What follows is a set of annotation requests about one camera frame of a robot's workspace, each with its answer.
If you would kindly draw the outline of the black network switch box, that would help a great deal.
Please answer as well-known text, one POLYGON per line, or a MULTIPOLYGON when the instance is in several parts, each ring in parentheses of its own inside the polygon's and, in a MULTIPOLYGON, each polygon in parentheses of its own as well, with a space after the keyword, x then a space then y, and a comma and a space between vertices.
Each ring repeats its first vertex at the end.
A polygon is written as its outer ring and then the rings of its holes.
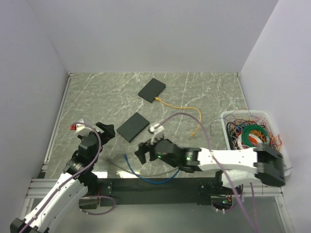
POLYGON ((166 85, 152 78, 139 92, 138 96, 146 100, 149 103, 152 103, 156 97, 166 88, 166 85))

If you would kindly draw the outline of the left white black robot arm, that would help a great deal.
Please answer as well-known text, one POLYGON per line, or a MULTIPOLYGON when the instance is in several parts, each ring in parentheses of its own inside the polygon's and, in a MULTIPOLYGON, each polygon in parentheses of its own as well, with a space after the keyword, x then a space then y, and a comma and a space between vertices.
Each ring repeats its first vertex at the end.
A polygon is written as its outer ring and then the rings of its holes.
POLYGON ((88 197, 99 201, 98 177, 92 170, 103 145, 115 137, 115 130, 112 124, 97 122, 96 126, 98 131, 83 121, 71 125, 71 130, 77 133, 81 141, 78 149, 42 201, 25 217, 13 220, 10 232, 52 233, 80 199, 88 197))

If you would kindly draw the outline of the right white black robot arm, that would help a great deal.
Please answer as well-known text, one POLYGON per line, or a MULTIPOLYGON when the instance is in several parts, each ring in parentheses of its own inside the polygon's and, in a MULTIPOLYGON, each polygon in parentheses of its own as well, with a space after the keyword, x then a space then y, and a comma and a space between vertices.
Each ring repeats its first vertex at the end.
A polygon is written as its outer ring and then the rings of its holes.
POLYGON ((214 181, 214 189, 220 194, 231 187, 257 181, 274 187, 283 187, 286 183, 283 155, 264 143, 242 150, 209 150, 181 148, 161 138, 140 143, 135 151, 142 164, 146 162, 147 153, 150 161, 160 159, 187 173, 222 171, 222 176, 214 181))

